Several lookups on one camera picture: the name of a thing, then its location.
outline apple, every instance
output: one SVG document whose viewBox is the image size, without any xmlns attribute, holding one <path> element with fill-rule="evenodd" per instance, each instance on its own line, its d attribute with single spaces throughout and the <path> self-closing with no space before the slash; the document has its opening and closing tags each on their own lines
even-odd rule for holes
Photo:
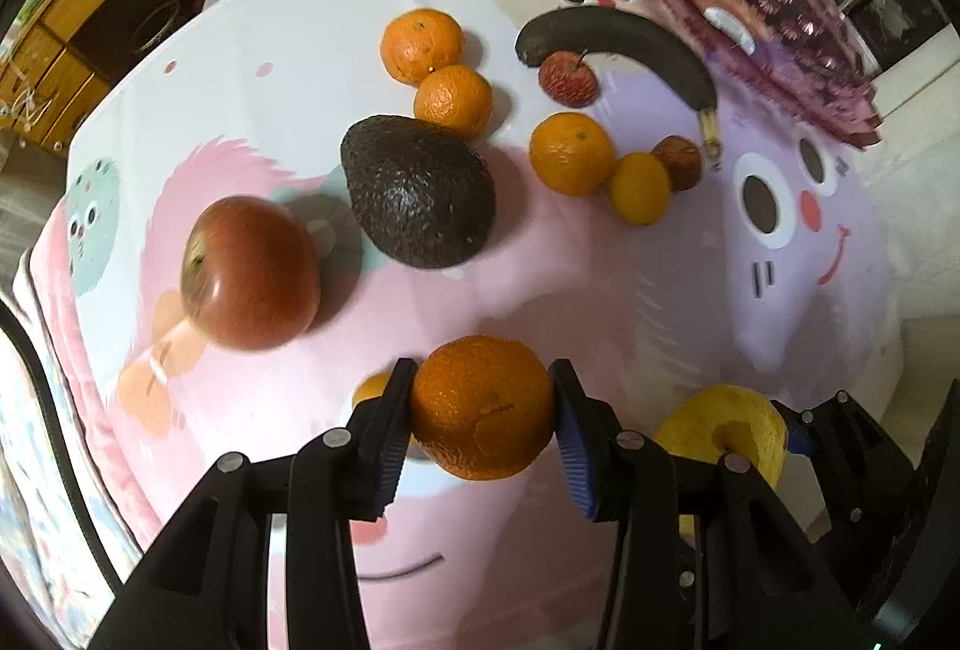
<svg viewBox="0 0 960 650">
<path fill-rule="evenodd" d="M 536 78 L 549 97 L 569 108 L 583 108 L 600 95 L 596 73 L 584 63 L 583 54 L 553 52 L 539 66 Z"/>
<path fill-rule="evenodd" d="M 320 261 L 283 206 L 225 197 L 200 214 L 181 268 L 187 316 L 232 349 L 272 349 L 306 330 L 320 307 Z"/>
</svg>

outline tangerine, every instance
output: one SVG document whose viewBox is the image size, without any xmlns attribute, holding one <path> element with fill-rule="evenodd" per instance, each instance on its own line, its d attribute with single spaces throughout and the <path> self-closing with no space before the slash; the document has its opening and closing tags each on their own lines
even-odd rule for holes
<svg viewBox="0 0 960 650">
<path fill-rule="evenodd" d="M 483 132 L 493 114 L 493 90 L 466 65 L 450 65 L 421 81 L 414 98 L 416 119 L 438 124 L 464 140 Z"/>
<path fill-rule="evenodd" d="M 445 471 L 469 480 L 510 477 L 553 437 L 553 384 L 527 345 L 467 336 L 436 349 L 416 372 L 410 424 Z"/>
<path fill-rule="evenodd" d="M 432 8 L 397 16 L 380 40 L 380 58 L 387 73 L 403 84 L 418 86 L 433 71 L 456 65 L 464 51 L 464 31 L 453 17 Z"/>
<path fill-rule="evenodd" d="M 624 221 L 653 224 L 670 205 L 670 175 L 659 157 L 635 151 L 616 163 L 608 191 L 613 208 Z"/>
<path fill-rule="evenodd" d="M 584 196 L 592 194 L 613 173 L 616 152 L 600 124 L 586 114 L 563 111 L 534 129 L 530 164 L 551 190 Z"/>
</svg>

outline pink cartoon character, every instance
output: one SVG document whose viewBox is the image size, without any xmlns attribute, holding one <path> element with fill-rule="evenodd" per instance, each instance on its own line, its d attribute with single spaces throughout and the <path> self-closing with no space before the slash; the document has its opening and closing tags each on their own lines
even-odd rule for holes
<svg viewBox="0 0 960 650">
<path fill-rule="evenodd" d="M 617 250 L 625 226 L 599 199 L 570 202 L 547 191 L 524 150 L 484 153 L 496 182 L 496 229 L 484 252 L 443 271 L 400 266 L 373 247 L 349 211 L 339 167 L 299 181 L 222 140 L 178 167 L 143 251 L 141 326 L 118 383 L 119 411 L 130 413 L 119 415 L 126 421 L 115 415 L 157 514 L 170 516 L 222 453 L 257 461 L 295 452 L 347 419 L 368 376 L 469 333 L 523 340 L 545 363 L 572 359 L 592 394 L 628 419 L 621 380 L 634 354 L 632 301 L 621 290 L 630 268 Z M 203 189 L 179 189 L 194 179 Z M 193 221 L 213 199 L 242 191 L 286 201 L 323 255 L 315 328 L 254 354 L 207 343 L 182 319 L 156 324 L 174 319 L 166 302 Z M 131 405 L 130 396 L 151 400 Z M 599 615 L 611 533 L 579 516 L 555 447 L 493 483 L 452 477 L 412 448 L 385 519 L 354 525 L 373 646 L 511 650 L 579 636 Z M 271 599 L 280 646 L 282 594 Z"/>
</svg>

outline avocado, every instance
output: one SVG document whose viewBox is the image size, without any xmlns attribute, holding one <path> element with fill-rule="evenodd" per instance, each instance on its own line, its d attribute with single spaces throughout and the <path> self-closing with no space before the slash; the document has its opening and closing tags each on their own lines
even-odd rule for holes
<svg viewBox="0 0 960 650">
<path fill-rule="evenodd" d="M 490 237 L 493 177 L 471 146 L 435 124 L 369 116 L 347 130 L 340 158 L 357 223 L 400 263 L 457 266 Z"/>
</svg>

